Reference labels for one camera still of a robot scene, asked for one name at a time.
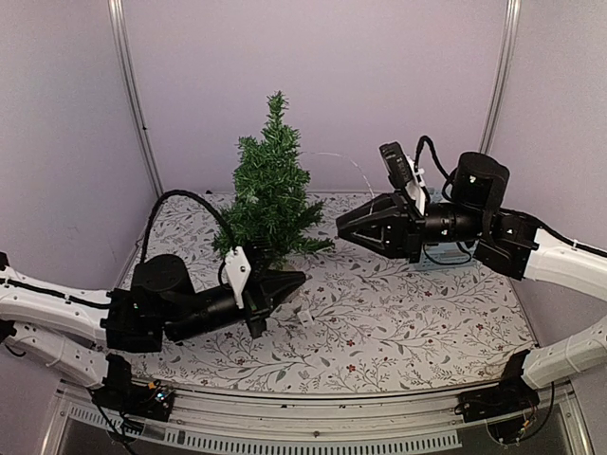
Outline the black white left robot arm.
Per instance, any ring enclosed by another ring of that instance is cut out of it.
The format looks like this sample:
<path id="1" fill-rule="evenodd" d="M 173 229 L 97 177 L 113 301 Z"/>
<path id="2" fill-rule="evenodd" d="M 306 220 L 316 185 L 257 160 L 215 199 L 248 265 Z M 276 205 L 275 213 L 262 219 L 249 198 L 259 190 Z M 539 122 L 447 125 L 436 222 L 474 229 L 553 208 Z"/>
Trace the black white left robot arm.
<path id="1" fill-rule="evenodd" d="M 33 354 L 80 385 L 102 389 L 121 411 L 141 401 L 131 367 L 82 340 L 112 351 L 148 354 L 164 340 L 180 342 L 238 322 L 253 338 L 267 318 L 306 281 L 301 271 L 272 270 L 243 249 L 228 257 L 228 281 L 196 291 L 184 261 L 163 254 L 138 264 L 129 289 L 87 290 L 33 279 L 1 256 L 1 342 L 17 355 Z"/>

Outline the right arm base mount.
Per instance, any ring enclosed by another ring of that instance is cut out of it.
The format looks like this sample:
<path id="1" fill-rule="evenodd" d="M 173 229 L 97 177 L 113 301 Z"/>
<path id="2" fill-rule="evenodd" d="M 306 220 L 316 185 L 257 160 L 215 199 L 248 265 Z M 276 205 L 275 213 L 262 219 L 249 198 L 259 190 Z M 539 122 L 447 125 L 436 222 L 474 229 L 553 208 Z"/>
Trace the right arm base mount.
<path id="1" fill-rule="evenodd" d="M 523 380 L 524 362 L 530 353 L 529 349 L 525 349 L 512 355 L 496 385 L 459 393 L 453 413 L 462 416 L 465 423 L 519 413 L 516 418 L 487 425 L 490 438 L 504 447 L 517 446 L 538 435 L 548 423 L 554 408 L 555 383 L 551 383 L 546 415 L 537 424 L 540 396 Z"/>

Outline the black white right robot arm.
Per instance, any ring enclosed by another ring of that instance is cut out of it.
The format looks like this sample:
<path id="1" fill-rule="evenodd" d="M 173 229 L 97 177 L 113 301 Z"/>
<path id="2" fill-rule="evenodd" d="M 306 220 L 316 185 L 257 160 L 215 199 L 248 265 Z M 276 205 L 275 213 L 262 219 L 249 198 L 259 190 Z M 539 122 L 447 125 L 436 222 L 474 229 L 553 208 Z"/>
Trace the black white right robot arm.
<path id="1" fill-rule="evenodd" d="M 419 262 L 428 246 L 468 243 L 472 258 L 522 281 L 550 282 L 605 300 L 606 253 L 538 218 L 502 206 L 509 170 L 476 152 L 460 155 L 443 201 L 428 203 L 423 178 L 401 152 L 382 151 L 393 191 L 340 216 L 339 237 L 389 259 Z"/>

